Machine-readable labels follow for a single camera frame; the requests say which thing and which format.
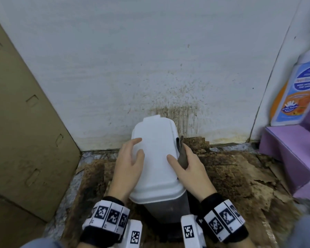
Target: purple box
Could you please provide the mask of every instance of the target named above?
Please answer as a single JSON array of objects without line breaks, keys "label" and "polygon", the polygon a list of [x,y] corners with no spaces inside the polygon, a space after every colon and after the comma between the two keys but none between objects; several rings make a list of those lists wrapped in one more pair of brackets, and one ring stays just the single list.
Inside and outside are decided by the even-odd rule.
[{"label": "purple box", "polygon": [[294,197],[310,199],[310,111],[299,125],[265,127],[260,153],[284,163]]}]

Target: gray cloth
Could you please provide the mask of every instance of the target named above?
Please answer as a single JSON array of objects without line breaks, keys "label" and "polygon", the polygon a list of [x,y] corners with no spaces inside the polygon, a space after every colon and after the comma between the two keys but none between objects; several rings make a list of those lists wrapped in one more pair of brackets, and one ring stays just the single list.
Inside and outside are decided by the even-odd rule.
[{"label": "gray cloth", "polygon": [[285,248],[310,248],[310,215],[303,216],[295,224]]},{"label": "gray cloth", "polygon": [[64,246],[49,238],[38,238],[26,243],[21,248],[64,248]]}]

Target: plastic lid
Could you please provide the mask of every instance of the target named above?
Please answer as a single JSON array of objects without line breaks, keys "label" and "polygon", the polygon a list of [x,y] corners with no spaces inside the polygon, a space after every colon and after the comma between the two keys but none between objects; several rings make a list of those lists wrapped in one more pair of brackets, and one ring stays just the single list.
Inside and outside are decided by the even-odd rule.
[{"label": "plastic lid", "polygon": [[138,123],[132,138],[142,137],[133,148],[133,159],[139,149],[145,152],[141,177],[130,199],[137,204],[147,204],[173,200],[180,197],[186,189],[167,161],[167,155],[178,158],[175,140],[178,137],[174,121],[160,115],[146,117]]}]

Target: person's left hand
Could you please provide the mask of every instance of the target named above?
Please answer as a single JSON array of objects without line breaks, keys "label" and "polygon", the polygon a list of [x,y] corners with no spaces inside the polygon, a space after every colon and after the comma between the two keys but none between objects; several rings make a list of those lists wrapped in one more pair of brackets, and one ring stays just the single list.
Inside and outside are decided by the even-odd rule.
[{"label": "person's left hand", "polygon": [[108,196],[121,200],[124,204],[139,181],[143,169],[145,153],[142,149],[136,154],[136,161],[132,160],[133,146],[142,141],[142,138],[134,138],[124,143],[116,160],[114,177],[110,184]]}]

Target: wall stain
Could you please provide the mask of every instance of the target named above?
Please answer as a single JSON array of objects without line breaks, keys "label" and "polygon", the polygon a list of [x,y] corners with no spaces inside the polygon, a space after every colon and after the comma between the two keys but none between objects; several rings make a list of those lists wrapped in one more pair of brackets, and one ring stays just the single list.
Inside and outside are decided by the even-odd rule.
[{"label": "wall stain", "polygon": [[197,113],[198,106],[186,104],[183,106],[156,106],[150,109],[152,115],[161,115],[174,121],[178,135],[187,136],[197,134]]}]

